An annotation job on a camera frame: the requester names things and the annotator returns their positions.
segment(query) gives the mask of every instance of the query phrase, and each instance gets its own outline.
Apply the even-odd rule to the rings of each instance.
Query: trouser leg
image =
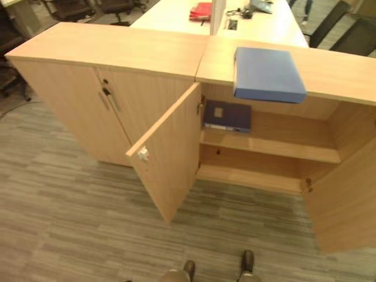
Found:
[[[290,0],[290,2],[288,3],[288,5],[290,6],[290,8],[295,4],[296,0]]]
[[[312,4],[313,4],[313,0],[307,0],[307,3],[305,3],[305,14],[306,15],[309,15],[310,12],[311,12],[311,8],[312,8]]]

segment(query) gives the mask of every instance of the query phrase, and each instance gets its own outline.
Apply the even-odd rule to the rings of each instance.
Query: person's foot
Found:
[[[192,282],[193,281],[193,276],[194,276],[194,270],[195,270],[195,265],[194,265],[194,262],[193,261],[191,261],[191,260],[188,260],[187,262],[186,262],[186,264],[184,265],[184,271],[186,272],[186,273],[188,273],[188,275],[189,275],[189,278],[190,278],[190,282]]]
[[[308,23],[308,15],[305,15],[303,18],[303,21],[301,22],[301,25],[307,25]]]
[[[241,260],[241,273],[253,272],[254,255],[250,250],[245,250]]]

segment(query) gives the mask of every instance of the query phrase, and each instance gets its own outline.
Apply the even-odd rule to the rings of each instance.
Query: desk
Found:
[[[1,0],[1,3],[10,16],[15,18],[18,28],[25,37],[31,38],[38,33],[41,23],[28,0]]]
[[[202,35],[210,34],[210,22],[189,20],[189,12],[198,0],[160,0],[141,18],[132,24],[132,28],[148,28],[160,31],[179,31]]]
[[[160,0],[132,27],[209,35],[209,22],[201,26],[200,22],[189,20],[189,11],[197,2],[197,0],[181,0],[177,5],[175,0]],[[243,7],[248,2],[246,0],[228,0],[225,11]],[[308,47],[286,0],[274,0],[273,9],[272,15],[255,12],[252,19],[242,19],[240,16],[231,17],[239,21],[236,31],[224,29],[227,18],[226,15],[223,15],[217,36]]]
[[[236,31],[224,29],[228,25],[227,17],[224,15],[217,35],[251,41],[308,47],[307,41],[298,23],[295,21],[287,1],[274,0],[273,2],[273,14],[255,12],[252,19],[231,16],[231,19],[238,20]],[[249,3],[249,1],[227,1],[226,10],[231,11],[242,8],[246,3]]]

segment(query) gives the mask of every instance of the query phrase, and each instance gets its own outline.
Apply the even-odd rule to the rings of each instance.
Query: door handle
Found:
[[[115,96],[105,87],[102,88],[104,94],[108,97],[108,99],[110,100],[110,103],[112,105],[115,105],[115,108],[120,112],[120,106],[119,106],[119,103],[118,103],[118,100],[115,98]]]
[[[101,99],[102,103],[104,104],[106,110],[110,110],[110,108],[108,107],[107,102],[105,101],[105,98],[103,97],[101,92],[98,92],[98,95],[99,95],[99,98]]]

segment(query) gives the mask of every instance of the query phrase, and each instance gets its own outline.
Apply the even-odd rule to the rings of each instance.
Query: floor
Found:
[[[375,280],[376,249],[319,253],[299,196],[197,181],[164,224],[133,169],[91,159],[33,102],[0,117],[0,281],[156,281],[187,259],[195,282],[235,281],[244,249],[264,282]]]

